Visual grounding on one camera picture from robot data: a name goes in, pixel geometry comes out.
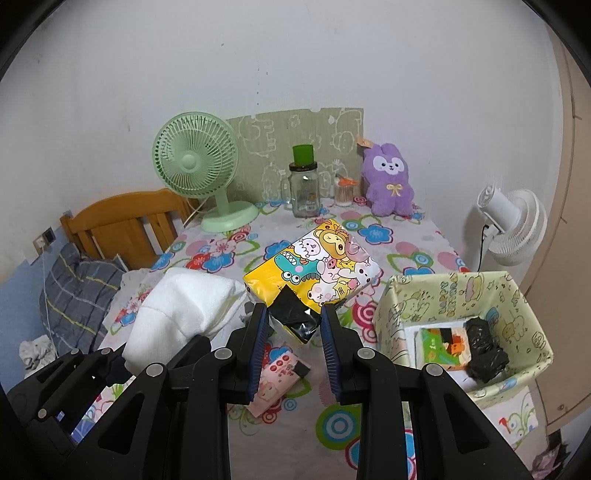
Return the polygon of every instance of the fan base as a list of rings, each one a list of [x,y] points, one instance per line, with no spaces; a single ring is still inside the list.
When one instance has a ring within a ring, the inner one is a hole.
[[[258,216],[258,208],[252,203],[238,200],[228,203],[230,213],[220,215],[217,207],[209,210],[201,221],[201,228],[205,232],[220,233],[235,230],[252,222]]]

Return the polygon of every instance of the floral bedsheet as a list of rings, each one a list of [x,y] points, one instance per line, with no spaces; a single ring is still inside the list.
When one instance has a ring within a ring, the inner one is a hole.
[[[168,268],[184,266],[241,280],[245,273],[329,218],[341,223],[382,268],[380,278],[340,311],[344,325],[355,329],[366,346],[376,346],[380,340],[372,318],[384,289],[382,280],[400,273],[467,271],[457,252],[418,206],[409,217],[379,218],[372,215],[363,197],[356,197],[351,207],[337,207],[326,200],[320,217],[310,220],[294,218],[280,203],[257,206],[259,216],[232,232],[205,233],[199,225],[187,228],[155,263],[137,294],[120,312],[101,348],[118,348],[127,340],[139,305]],[[274,334],[267,343],[264,362],[290,349],[282,337]],[[265,476],[284,480],[355,478],[361,407],[336,403],[318,334],[295,353],[311,365],[310,373],[260,418],[253,418],[244,406],[228,408],[232,478],[260,478],[261,469]],[[123,387],[117,385],[105,389],[79,425],[80,437],[122,391]],[[416,471],[410,429],[407,455],[408,474],[413,479]]]

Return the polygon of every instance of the cotton swab container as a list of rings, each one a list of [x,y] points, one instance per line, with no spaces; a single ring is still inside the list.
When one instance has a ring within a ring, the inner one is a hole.
[[[353,203],[353,188],[359,182],[337,175],[335,177],[335,205],[348,207]]]

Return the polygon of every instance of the wooden door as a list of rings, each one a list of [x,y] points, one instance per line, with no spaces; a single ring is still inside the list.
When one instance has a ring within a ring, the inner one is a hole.
[[[569,56],[573,159],[564,208],[526,298],[554,351],[538,386],[548,431],[591,405],[591,87]]]

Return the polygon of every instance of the green desk fan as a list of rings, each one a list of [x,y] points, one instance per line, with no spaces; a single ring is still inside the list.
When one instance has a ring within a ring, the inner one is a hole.
[[[242,200],[228,202],[226,187],[238,166],[238,145],[230,125],[209,113],[177,115],[162,127],[152,149],[154,168],[173,192],[207,199],[217,207],[203,217],[206,232],[227,232],[252,222],[258,209]]]

